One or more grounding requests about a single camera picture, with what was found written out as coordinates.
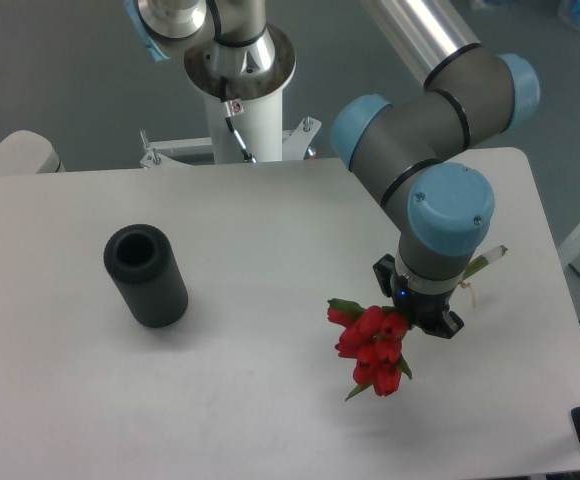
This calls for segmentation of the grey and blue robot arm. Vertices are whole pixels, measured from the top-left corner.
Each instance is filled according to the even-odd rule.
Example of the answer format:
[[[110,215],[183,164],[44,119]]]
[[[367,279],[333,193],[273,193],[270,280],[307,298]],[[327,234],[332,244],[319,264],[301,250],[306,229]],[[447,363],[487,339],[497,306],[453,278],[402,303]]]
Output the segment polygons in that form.
[[[129,1],[126,12],[156,61],[181,57],[206,107],[218,164],[278,161],[282,93],[294,48],[262,1]],[[332,146],[397,227],[395,255],[374,271],[412,325],[453,337],[450,298],[494,211],[494,193],[455,157],[531,116],[540,98],[532,66],[489,53],[447,1],[369,1],[366,9],[423,88],[401,107],[379,95],[345,106]]]

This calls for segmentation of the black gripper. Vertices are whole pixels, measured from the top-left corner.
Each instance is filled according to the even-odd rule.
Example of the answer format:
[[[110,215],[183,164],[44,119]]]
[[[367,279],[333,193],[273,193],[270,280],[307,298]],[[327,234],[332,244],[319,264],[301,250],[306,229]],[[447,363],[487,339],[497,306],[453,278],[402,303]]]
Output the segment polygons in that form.
[[[442,293],[422,293],[412,281],[395,277],[394,262],[392,255],[385,254],[372,267],[382,294],[392,299],[412,327],[438,338],[454,337],[464,327],[464,321],[450,308],[454,288]]]

